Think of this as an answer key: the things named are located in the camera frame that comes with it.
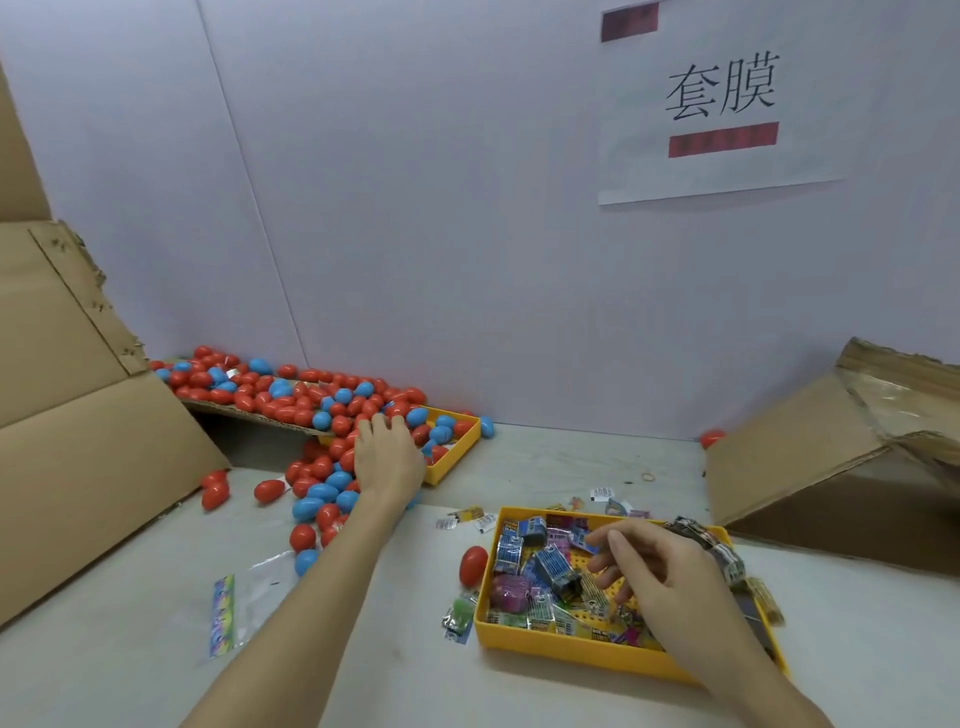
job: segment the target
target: human hand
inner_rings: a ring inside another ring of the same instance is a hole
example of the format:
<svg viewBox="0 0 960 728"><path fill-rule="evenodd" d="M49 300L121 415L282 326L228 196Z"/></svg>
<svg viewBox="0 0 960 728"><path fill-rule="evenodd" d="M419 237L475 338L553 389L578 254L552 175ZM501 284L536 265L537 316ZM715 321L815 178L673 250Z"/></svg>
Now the human hand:
<svg viewBox="0 0 960 728"><path fill-rule="evenodd" d="M615 601L636 595L664 649L718 697L737 699L744 681L772 668L716 562L697 543L644 519L598 528L587 543L601 547L587 564L603 572L598 586L624 577Z"/></svg>
<svg viewBox="0 0 960 728"><path fill-rule="evenodd" d="M387 419L377 413L369 421L361 420L359 429L354 445L354 468L363 489L359 503L382 506L399 516L423 482L423 455L399 415L387 427Z"/></svg>

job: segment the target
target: white wall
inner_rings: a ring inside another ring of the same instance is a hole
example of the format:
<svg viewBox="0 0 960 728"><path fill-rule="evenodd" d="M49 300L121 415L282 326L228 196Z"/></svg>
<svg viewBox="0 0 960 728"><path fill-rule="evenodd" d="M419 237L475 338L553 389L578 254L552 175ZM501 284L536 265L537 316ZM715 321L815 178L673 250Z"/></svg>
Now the white wall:
<svg viewBox="0 0 960 728"><path fill-rule="evenodd" d="M40 172L153 351L298 360L272 248L312 364L505 422L691 437L853 334L960 361L952 0L898 2L850 180L605 209L595 4L200 2L234 139L187 0L0 0Z"/></svg>
<svg viewBox="0 0 960 728"><path fill-rule="evenodd" d="M302 361L192 0L0 0L0 17L54 212L148 353Z"/></svg>

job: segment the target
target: person's right arm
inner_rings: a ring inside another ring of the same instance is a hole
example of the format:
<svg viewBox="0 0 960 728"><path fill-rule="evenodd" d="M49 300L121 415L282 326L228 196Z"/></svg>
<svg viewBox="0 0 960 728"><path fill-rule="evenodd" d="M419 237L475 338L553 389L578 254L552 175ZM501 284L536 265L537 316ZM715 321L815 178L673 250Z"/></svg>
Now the person's right arm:
<svg viewBox="0 0 960 728"><path fill-rule="evenodd" d="M632 595L663 648L750 728L831 728L823 712L774 665L750 630L713 558L690 539L643 519L587 536L588 563L615 600Z"/></svg>

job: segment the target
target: rainbow colored label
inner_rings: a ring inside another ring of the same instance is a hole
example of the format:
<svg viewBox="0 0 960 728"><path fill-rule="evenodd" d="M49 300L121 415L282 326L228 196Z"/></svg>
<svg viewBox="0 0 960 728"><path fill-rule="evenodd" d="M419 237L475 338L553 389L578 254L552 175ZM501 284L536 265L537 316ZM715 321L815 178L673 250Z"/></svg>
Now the rainbow colored label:
<svg viewBox="0 0 960 728"><path fill-rule="evenodd" d="M213 613L210 624L210 657L226 655L234 648L233 574L213 585Z"/></svg>

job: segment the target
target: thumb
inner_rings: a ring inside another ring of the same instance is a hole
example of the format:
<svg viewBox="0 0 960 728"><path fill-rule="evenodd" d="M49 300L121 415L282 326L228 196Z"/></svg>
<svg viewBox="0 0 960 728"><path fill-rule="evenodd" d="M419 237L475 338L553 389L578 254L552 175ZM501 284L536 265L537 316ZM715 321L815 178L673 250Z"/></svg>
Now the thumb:
<svg viewBox="0 0 960 728"><path fill-rule="evenodd" d="M615 529L611 529L607 533L607 543L610 544L613 560L620 567L624 578L633 587L637 598L640 598L644 593L649 594L655 589L663 588L657 577L647 568L643 557L627 541L626 536Z"/></svg>

